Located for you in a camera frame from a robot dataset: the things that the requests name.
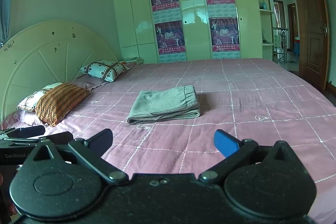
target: pillowcase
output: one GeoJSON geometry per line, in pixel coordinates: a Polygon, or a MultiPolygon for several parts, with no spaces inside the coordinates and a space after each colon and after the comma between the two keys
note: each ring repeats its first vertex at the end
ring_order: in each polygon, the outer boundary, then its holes
{"type": "Polygon", "coordinates": [[[18,105],[17,109],[22,109],[26,111],[34,111],[36,107],[36,103],[40,98],[46,94],[49,90],[53,89],[54,87],[60,85],[61,83],[55,83],[52,85],[47,85],[43,89],[35,91],[33,94],[24,98],[18,105]]]}
{"type": "Polygon", "coordinates": [[[34,126],[45,126],[47,127],[48,124],[42,122],[37,116],[35,112],[25,111],[22,109],[18,109],[13,113],[13,118],[17,120],[18,122],[23,122],[31,127],[34,126]]]}
{"type": "Polygon", "coordinates": [[[113,82],[124,71],[129,70],[125,65],[108,60],[97,60],[79,69],[80,72],[113,82]]]}
{"type": "Polygon", "coordinates": [[[109,82],[91,75],[81,75],[77,79],[68,81],[67,83],[74,84],[78,87],[91,91],[94,88],[97,88],[101,85],[106,85],[109,82]]]}
{"type": "Polygon", "coordinates": [[[63,83],[46,94],[36,104],[36,115],[54,127],[90,92],[74,84],[63,83]]]}

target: cream headboard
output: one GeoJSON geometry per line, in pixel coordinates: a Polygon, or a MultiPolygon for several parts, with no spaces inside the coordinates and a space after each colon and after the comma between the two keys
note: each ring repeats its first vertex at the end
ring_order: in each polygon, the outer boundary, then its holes
{"type": "Polygon", "coordinates": [[[66,20],[41,22],[22,30],[0,49],[0,121],[36,90],[78,76],[98,59],[116,61],[96,33],[66,20]]]}

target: bedspread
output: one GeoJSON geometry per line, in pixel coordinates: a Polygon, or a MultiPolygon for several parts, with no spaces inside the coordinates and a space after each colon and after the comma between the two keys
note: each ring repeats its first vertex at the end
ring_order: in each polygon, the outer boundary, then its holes
{"type": "MultiPolygon", "coordinates": [[[[217,129],[260,145],[287,141],[316,183],[310,216],[336,220],[336,108],[315,88],[263,59],[223,59],[137,65],[113,83],[94,89],[46,134],[70,131],[89,138],[113,131],[103,158],[128,175],[195,173],[224,157],[213,144],[217,129]],[[196,119],[131,126],[126,118],[141,90],[194,85],[201,105],[196,119]]],[[[8,120],[11,126],[25,126],[8,120]]]]}

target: brown door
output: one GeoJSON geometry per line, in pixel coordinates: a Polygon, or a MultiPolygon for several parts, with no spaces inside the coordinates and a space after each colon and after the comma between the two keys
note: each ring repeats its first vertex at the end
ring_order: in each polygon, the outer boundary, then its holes
{"type": "Polygon", "coordinates": [[[288,4],[288,19],[289,19],[289,37],[290,37],[290,51],[294,49],[294,38],[299,36],[297,29],[297,15],[295,3],[288,4]]]}
{"type": "Polygon", "coordinates": [[[329,64],[326,0],[297,0],[297,5],[300,29],[299,76],[324,90],[329,64]]]}

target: brown pillow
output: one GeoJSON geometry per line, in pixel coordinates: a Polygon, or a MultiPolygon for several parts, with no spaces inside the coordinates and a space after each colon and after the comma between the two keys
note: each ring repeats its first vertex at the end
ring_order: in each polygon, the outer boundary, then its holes
{"type": "Polygon", "coordinates": [[[44,94],[35,108],[38,118],[51,127],[61,122],[90,92],[74,84],[63,83],[44,94]]]}

